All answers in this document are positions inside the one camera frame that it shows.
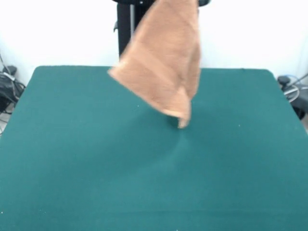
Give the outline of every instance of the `towel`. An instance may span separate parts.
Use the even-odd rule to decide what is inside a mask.
[[[198,0],[156,0],[108,73],[184,128],[199,86],[199,63]]]

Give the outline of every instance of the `green table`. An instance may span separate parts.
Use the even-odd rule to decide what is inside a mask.
[[[202,71],[192,120],[107,67],[39,67],[0,139],[0,231],[306,231],[308,136],[272,74]]]

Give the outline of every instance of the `cable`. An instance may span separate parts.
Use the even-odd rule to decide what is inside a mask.
[[[2,56],[1,56],[1,52],[0,52],[0,61],[1,61],[2,65],[4,66],[4,68],[5,68],[5,69],[8,71],[8,73],[11,75],[11,72],[10,72],[9,68],[4,64],[4,61],[3,61]]]
[[[292,103],[294,100],[296,100],[299,97],[299,92],[300,92],[300,89],[297,86],[292,85],[292,87],[294,87],[295,90],[296,90],[296,96],[294,96],[292,99],[290,99],[289,103]]]
[[[294,75],[284,75],[284,76],[296,78],[296,80],[299,80],[299,78],[297,76],[294,76]]]
[[[304,76],[302,76],[302,77],[299,78],[298,80],[296,80],[296,81],[290,83],[289,86],[288,86],[286,89],[288,89],[289,87],[293,86],[294,84],[300,82],[301,80],[303,80],[303,79],[306,78],[306,77],[308,77],[308,73],[306,73]]]

